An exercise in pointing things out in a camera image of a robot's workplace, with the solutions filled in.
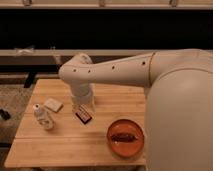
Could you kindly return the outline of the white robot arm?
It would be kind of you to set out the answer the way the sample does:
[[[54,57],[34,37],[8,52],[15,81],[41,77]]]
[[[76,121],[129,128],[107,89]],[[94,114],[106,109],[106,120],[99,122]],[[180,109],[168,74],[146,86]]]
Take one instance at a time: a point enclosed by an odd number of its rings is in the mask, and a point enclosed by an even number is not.
[[[80,104],[92,99],[93,83],[146,89],[147,171],[213,171],[213,53],[166,50],[101,63],[80,53],[59,77]]]

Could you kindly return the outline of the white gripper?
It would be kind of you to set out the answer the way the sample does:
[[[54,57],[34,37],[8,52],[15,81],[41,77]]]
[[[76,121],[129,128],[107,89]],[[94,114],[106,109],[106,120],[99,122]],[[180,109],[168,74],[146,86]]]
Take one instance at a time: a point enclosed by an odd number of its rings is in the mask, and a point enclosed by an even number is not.
[[[93,87],[91,84],[74,84],[70,86],[73,110],[85,106],[91,112],[95,111]]]

